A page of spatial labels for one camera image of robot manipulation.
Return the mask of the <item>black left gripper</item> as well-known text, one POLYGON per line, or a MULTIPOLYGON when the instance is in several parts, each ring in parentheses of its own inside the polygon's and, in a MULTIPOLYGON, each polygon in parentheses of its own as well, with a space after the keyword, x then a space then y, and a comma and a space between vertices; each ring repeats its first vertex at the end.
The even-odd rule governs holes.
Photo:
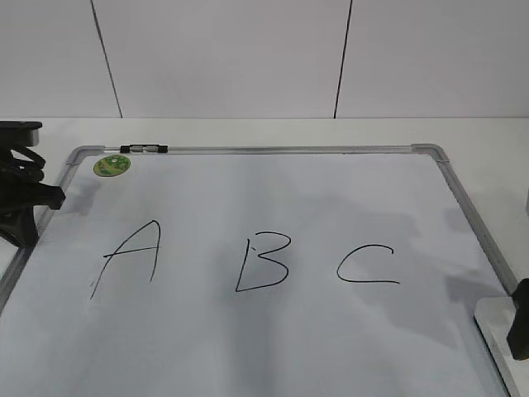
POLYGON ((21 145, 1 144, 1 238, 17 247, 34 246, 39 238, 35 206, 61 208, 59 186, 43 184, 45 159, 21 145))

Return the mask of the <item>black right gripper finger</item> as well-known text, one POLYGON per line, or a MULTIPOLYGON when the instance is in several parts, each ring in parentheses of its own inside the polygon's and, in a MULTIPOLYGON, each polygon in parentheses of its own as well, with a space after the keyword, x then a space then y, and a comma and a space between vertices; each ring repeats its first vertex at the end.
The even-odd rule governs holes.
POLYGON ((508 332, 507 342, 514 359, 527 359, 529 336, 529 279, 523 279, 511 295, 515 316, 508 332))

